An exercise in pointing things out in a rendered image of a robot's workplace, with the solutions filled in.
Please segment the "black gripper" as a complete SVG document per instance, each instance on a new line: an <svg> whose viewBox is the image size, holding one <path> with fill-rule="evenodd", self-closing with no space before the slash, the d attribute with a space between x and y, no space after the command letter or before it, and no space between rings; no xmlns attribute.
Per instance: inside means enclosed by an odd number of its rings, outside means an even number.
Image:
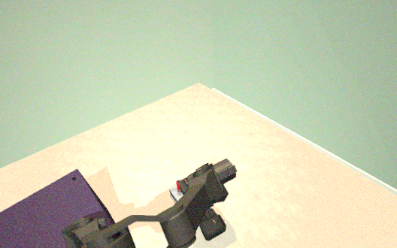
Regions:
<svg viewBox="0 0 397 248"><path fill-rule="evenodd" d="M217 214L212 207L207 208L199 227L206 241L213 240L226 232L226 224L221 215Z"/></svg>

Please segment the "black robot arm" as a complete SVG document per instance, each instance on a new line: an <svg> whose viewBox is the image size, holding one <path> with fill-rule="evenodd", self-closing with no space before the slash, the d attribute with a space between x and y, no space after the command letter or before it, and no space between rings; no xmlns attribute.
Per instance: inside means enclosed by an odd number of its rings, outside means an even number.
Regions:
<svg viewBox="0 0 397 248"><path fill-rule="evenodd" d="M188 248L208 208L223 203L229 193L223 184L236 178L237 169L228 159L204 164L178 185L184 195L156 215L131 215L108 227L104 217L73 221L63 229L67 248L136 248L129 226L135 222L158 222L168 243L166 248Z"/></svg>

